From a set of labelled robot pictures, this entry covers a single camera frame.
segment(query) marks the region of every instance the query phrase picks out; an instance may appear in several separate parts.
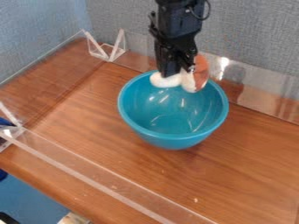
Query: wooden surface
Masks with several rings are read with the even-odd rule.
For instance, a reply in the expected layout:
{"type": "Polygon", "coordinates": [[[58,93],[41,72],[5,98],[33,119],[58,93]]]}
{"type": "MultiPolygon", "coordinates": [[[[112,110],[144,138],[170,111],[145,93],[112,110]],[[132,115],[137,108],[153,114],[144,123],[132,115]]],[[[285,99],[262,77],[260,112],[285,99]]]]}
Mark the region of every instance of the wooden surface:
{"type": "MultiPolygon", "coordinates": [[[[72,55],[84,47],[73,44],[72,51],[61,53],[72,55]]],[[[157,149],[136,136],[117,113],[118,90],[138,72],[77,57],[80,63],[89,60],[92,69],[74,86],[62,80],[60,97],[48,67],[38,80],[42,91],[38,88],[40,92],[28,94],[25,88],[36,86],[30,77],[40,74],[34,70],[2,88],[0,98],[5,96],[25,126],[217,223],[293,224],[297,126],[229,104],[226,121],[201,144],[182,151],[157,149]]],[[[65,61],[60,55],[46,62],[53,60],[65,61]]],[[[72,71],[66,72],[69,80],[72,71]]],[[[17,147],[0,154],[0,167],[94,223],[154,223],[17,147]]]]}

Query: gray wall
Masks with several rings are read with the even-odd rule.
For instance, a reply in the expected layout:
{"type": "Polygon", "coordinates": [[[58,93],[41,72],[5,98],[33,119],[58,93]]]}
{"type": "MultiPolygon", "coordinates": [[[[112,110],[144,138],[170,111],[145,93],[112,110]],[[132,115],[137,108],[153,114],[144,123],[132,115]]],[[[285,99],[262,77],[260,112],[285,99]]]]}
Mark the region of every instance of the gray wall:
{"type": "MultiPolygon", "coordinates": [[[[212,13],[197,36],[200,51],[299,76],[299,1],[209,0],[212,13]]],[[[154,0],[86,0],[97,39],[113,42],[117,29],[146,34],[154,0]]]]}
{"type": "Polygon", "coordinates": [[[89,27],[84,0],[1,0],[0,81],[89,27]]]}

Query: teal plastic bowl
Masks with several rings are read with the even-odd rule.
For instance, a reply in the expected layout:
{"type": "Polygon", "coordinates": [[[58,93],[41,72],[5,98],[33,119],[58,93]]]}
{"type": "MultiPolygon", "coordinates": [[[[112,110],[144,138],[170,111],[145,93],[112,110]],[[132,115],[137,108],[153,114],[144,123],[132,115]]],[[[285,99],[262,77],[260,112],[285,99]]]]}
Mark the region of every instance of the teal plastic bowl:
{"type": "Polygon", "coordinates": [[[201,142],[221,125],[229,111],[228,98],[212,80],[194,94],[181,87],[153,87],[153,72],[140,74],[124,85],[118,113],[149,144],[181,150],[201,142]]]}

